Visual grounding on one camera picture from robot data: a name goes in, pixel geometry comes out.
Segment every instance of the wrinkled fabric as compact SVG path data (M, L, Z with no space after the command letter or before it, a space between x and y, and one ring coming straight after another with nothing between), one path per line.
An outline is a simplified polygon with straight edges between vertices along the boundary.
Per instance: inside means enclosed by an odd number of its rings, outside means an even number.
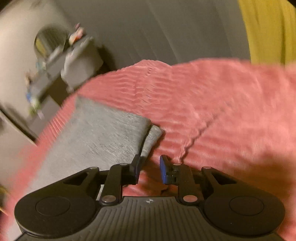
M99 75L78 94L149 118L164 130L124 195L176 193L161 183L159 156L192 168L212 166L279 197L286 216L279 234L296 240L296 71L237 60L196 60L169 66L141 61ZM26 154L7 209L10 215L75 108L70 96Z

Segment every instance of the wall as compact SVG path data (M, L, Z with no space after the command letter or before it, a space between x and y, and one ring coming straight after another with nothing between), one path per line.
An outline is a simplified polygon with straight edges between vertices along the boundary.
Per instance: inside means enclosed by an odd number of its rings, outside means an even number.
M72 29L51 0L15 0L0 13L0 103L22 118L29 116L24 75L36 71L35 36L48 24Z

